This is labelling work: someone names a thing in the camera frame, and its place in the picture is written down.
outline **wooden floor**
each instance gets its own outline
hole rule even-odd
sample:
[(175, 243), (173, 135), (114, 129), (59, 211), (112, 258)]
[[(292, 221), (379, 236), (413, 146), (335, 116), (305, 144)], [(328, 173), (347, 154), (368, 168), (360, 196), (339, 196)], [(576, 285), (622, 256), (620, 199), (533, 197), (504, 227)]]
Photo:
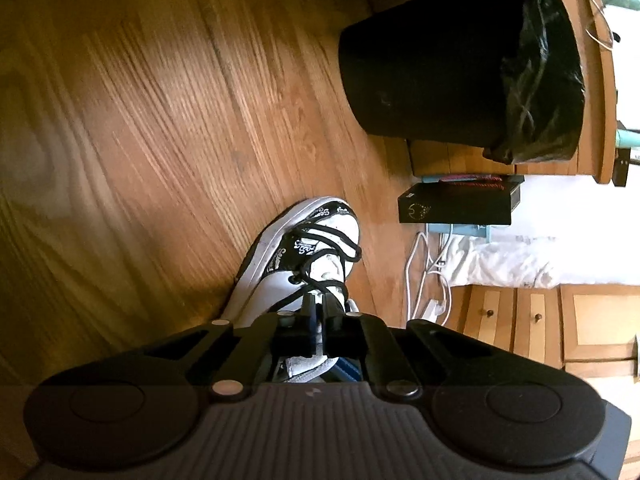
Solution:
[(30, 385), (219, 312), (255, 236), (297, 200), (351, 203), (350, 293), (403, 322), (408, 154), (358, 126), (337, 63), (367, 0), (0, 9), (0, 384), (26, 386), (0, 399), (8, 478), (34, 460)]

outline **shoe sole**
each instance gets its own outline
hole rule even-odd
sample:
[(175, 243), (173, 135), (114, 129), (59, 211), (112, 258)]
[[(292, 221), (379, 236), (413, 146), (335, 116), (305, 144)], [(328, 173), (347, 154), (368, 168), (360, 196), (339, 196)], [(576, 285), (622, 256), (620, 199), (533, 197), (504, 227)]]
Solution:
[(302, 222), (315, 209), (329, 202), (346, 202), (337, 197), (310, 198), (294, 204), (276, 217), (254, 240), (236, 276), (236, 285), (231, 293), (222, 317), (235, 320), (248, 303), (260, 283), (264, 269), (282, 241), (283, 235), (295, 224)]

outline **black shoelace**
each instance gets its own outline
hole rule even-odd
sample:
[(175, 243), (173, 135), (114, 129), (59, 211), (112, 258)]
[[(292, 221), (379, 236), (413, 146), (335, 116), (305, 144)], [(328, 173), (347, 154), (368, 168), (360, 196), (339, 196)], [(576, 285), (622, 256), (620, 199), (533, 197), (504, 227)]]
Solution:
[[(337, 242), (334, 242), (330, 238), (322, 236), (321, 234), (310, 233), (308, 232), (309, 229), (313, 229), (314, 231), (323, 231), (325, 233), (337, 236), (341, 241), (343, 241), (345, 245), (347, 245), (347, 247), (350, 247), (354, 250), (354, 256), (349, 256), (348, 254), (346, 254)], [(301, 298), (306, 293), (313, 290), (319, 290), (320, 292), (324, 292), (325, 294), (332, 294), (332, 292), (329, 290), (330, 286), (339, 288), (342, 291), (346, 308), (346, 301), (349, 299), (349, 291), (347, 290), (346, 285), (344, 285), (344, 282), (341, 282), (339, 280), (323, 280), (322, 282), (318, 282), (317, 280), (314, 280), (309, 275), (309, 273), (311, 272), (311, 265), (314, 261), (322, 258), (323, 256), (327, 256), (328, 254), (334, 254), (335, 256), (338, 256), (338, 258), (340, 258), (340, 264), (342, 265), (342, 277), (345, 278), (346, 263), (356, 263), (359, 262), (362, 258), (362, 249), (360, 248), (360, 246), (354, 243), (342, 231), (338, 231), (338, 229), (327, 227), (325, 225), (300, 224), (295, 226), (291, 231), (289, 231), (289, 233), (301, 238), (317, 240), (328, 245), (329, 247), (327, 247), (326, 249), (320, 249), (317, 253), (312, 254), (311, 256), (306, 258), (297, 269), (293, 271), (293, 275), (289, 278), (289, 281), (294, 284), (304, 282), (306, 283), (306, 285), (300, 287), (296, 292), (289, 294), (286, 298), (283, 298), (278, 303), (275, 303), (269, 309), (269, 312), (277, 312), (281, 308), (287, 306), (293, 301), (296, 301), (298, 298)]]

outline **black and white shoe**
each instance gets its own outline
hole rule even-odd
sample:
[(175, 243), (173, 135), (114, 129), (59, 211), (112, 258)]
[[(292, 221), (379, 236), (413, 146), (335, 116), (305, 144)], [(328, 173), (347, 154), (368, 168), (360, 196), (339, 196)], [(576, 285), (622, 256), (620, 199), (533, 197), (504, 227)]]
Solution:
[(359, 237), (356, 215), (340, 198), (292, 206), (251, 246), (222, 317), (249, 326), (265, 312), (299, 309), (313, 290), (334, 294), (347, 312), (356, 310), (344, 281), (361, 258)]

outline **black trash can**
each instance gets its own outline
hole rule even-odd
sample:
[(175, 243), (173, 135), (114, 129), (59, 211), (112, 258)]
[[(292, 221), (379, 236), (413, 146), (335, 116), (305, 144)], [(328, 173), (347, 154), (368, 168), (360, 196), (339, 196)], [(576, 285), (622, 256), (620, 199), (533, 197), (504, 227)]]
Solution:
[(506, 164), (575, 153), (584, 81), (562, 0), (412, 0), (346, 28), (338, 55), (367, 133)]

